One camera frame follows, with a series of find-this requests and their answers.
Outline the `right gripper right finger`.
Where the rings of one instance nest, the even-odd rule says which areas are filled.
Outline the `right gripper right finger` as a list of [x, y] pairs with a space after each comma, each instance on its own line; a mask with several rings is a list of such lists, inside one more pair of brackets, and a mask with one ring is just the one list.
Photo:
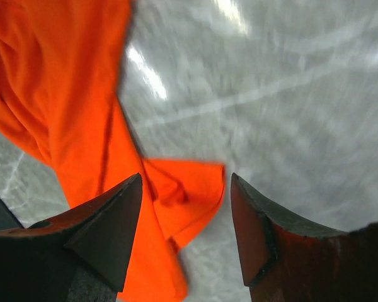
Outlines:
[[378, 301], [378, 222], [343, 232], [231, 177], [243, 283], [253, 301]]

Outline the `orange t-shirt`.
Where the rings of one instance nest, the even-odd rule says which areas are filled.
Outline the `orange t-shirt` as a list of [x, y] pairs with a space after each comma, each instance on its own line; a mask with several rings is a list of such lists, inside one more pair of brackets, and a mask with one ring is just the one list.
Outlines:
[[133, 174], [142, 206], [124, 301], [183, 301], [178, 252], [218, 212], [223, 164], [141, 156], [117, 98], [130, 1], [0, 1], [0, 132], [50, 166], [71, 207]]

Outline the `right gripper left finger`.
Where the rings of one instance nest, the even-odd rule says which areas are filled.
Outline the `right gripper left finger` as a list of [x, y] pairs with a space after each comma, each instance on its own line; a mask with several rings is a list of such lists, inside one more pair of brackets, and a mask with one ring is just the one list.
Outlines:
[[75, 208], [24, 227], [0, 198], [0, 301], [115, 301], [142, 201], [132, 175]]

